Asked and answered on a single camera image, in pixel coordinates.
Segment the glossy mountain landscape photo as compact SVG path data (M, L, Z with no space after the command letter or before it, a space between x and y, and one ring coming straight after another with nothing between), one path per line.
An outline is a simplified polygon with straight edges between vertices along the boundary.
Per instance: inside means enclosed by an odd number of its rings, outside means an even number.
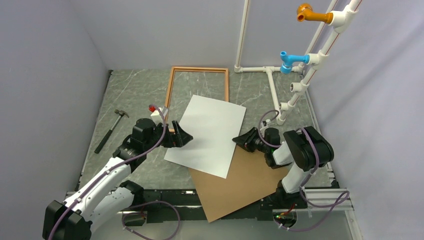
M223 100L193 95L179 125L193 140L181 148L169 148L164 159L225 179L232 162L246 107Z

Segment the wooden picture frame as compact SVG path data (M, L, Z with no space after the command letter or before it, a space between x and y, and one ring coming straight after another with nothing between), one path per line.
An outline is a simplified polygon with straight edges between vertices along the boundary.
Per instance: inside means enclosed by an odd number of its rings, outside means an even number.
M167 85L167 92L164 106L171 109L171 100L173 94L173 87L175 81L175 75L177 72L180 73L216 73L223 74L223 100L225 102L230 101L230 71L228 68L221 67L195 67L195 66L172 66L169 75L169 81Z

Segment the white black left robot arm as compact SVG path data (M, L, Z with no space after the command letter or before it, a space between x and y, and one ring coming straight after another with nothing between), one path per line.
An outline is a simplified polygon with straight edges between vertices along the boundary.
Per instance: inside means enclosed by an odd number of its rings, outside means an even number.
M46 208L42 230L45 240L89 240L108 219L121 210L139 209L144 188L126 180L157 147L181 148L194 138L174 120L168 124L140 118L122 145L86 185L64 201L52 201Z

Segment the blue pipe elbow fitting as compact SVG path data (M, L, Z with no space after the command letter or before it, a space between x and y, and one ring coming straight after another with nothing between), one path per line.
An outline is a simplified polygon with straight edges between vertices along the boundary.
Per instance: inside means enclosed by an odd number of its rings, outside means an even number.
M289 74L292 69L294 63L305 63L307 64L310 61L310 56L307 55L292 55L287 54L286 51L280 52L280 59L282 60L282 64L280 67L280 72L283 74Z

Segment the orange pipe elbow fitting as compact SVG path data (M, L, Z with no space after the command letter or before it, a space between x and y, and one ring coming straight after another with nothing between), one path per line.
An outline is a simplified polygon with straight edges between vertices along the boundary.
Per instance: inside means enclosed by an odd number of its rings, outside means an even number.
M313 21L313 22L323 22L325 24L330 24L333 21L333 13L319 13L314 12L312 6L309 3L302 3L296 10L296 18L298 22L303 21Z

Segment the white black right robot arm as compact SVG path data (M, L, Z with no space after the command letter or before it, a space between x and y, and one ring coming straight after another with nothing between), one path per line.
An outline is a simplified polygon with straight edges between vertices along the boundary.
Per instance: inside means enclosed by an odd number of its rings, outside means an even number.
M287 208L300 200L304 193L302 188L318 168L334 159L335 153L331 144L312 126L300 131L290 130L283 133L274 127L267 127L264 133L253 127L248 132L232 139L243 150L253 153L264 153L266 164L272 169L291 166L276 188L275 200Z

